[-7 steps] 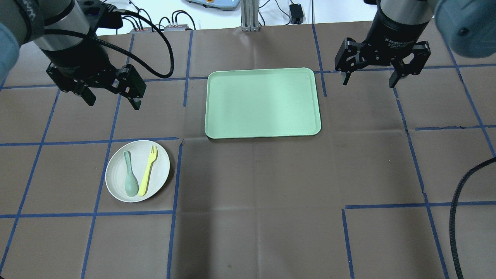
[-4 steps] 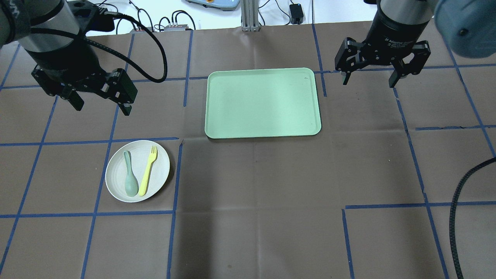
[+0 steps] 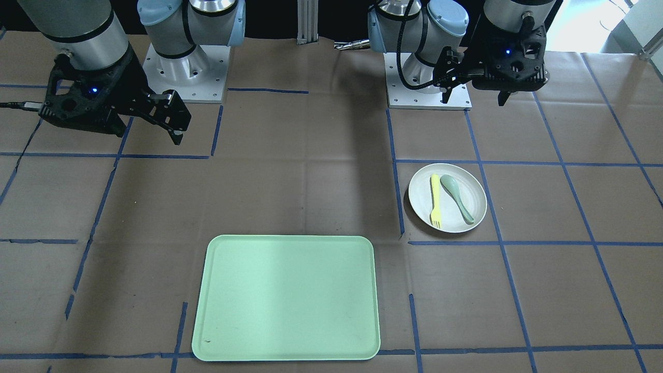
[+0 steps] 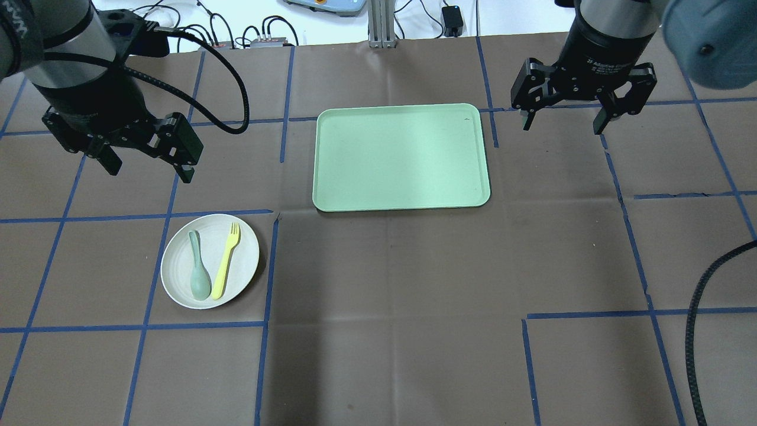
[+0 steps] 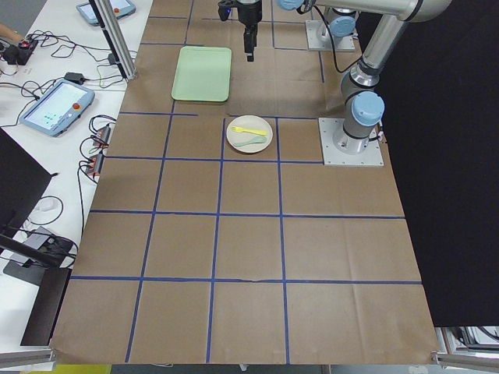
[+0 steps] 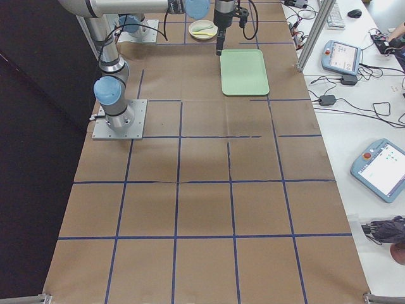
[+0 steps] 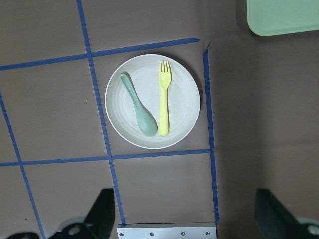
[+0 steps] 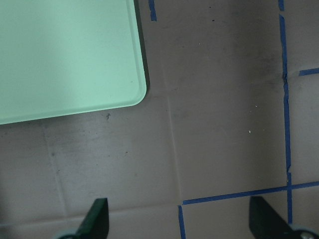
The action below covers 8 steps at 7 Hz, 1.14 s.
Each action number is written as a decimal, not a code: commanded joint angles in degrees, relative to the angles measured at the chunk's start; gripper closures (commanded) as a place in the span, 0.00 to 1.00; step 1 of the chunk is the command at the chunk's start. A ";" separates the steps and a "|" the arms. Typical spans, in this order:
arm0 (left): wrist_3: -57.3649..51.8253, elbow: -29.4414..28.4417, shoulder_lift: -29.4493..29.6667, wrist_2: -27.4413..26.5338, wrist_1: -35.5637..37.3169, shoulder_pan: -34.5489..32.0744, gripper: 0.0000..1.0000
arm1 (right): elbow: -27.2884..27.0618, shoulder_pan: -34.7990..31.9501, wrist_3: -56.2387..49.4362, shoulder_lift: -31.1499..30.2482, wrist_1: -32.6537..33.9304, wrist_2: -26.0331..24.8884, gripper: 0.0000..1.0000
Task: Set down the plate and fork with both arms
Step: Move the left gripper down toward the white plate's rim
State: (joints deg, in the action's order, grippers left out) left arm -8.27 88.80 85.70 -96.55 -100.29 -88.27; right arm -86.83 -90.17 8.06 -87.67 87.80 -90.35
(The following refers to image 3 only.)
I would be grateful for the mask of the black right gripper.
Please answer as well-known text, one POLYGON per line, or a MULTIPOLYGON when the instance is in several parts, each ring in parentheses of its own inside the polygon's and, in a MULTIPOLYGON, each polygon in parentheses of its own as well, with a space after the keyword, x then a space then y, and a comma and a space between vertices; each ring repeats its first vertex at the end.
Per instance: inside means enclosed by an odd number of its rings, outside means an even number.
POLYGON ((120 115, 138 116, 164 129, 175 146, 183 140, 192 118, 175 90, 154 93, 133 49, 101 70, 77 70, 73 54, 60 52, 48 79, 39 116, 72 130, 123 137, 120 115))

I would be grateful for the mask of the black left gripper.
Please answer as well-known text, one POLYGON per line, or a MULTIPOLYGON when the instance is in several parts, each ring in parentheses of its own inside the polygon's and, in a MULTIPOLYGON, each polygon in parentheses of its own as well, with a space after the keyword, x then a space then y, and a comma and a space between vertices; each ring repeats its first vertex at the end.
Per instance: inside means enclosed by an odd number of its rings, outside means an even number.
MULTIPOLYGON (((479 90, 499 91, 497 103, 503 107, 513 92, 533 92, 548 81, 545 64, 545 27, 535 26, 533 15, 518 15, 514 32, 495 26, 481 15, 474 30, 470 51, 481 63, 482 73, 472 79, 479 90)), ((433 85, 440 88, 441 103, 447 104, 453 89, 469 82, 464 53, 442 49, 433 70, 433 85)))

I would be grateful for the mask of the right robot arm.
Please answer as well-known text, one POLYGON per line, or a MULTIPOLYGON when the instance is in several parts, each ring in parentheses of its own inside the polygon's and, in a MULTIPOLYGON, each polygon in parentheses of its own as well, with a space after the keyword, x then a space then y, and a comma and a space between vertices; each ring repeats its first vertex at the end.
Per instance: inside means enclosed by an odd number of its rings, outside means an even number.
POLYGON ((20 1, 57 50, 43 103, 21 103, 64 129, 123 137, 140 117, 180 144, 186 102, 222 100, 227 57, 246 30, 244 1, 139 1, 154 56, 141 63, 109 1, 20 1))

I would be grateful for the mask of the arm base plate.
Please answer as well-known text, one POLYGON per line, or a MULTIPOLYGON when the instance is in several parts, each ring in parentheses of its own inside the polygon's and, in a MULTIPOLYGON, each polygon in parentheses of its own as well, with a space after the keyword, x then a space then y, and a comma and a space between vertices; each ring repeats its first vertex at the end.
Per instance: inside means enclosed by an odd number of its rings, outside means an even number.
POLYGON ((230 47, 198 46, 189 55, 167 59, 150 45, 143 70, 158 93, 175 90, 185 103, 222 104, 227 87, 230 47))
MULTIPOLYGON (((473 107, 466 85, 454 88, 450 99, 443 103, 443 93, 438 87, 420 90, 410 90, 402 84, 396 68, 396 53, 385 53, 384 71, 386 73, 386 87, 388 106, 397 109, 438 109, 438 110, 469 110, 473 107)), ((407 62, 410 54, 401 55, 402 72, 411 85, 428 82, 433 78, 433 69, 414 59, 411 64, 407 62)))

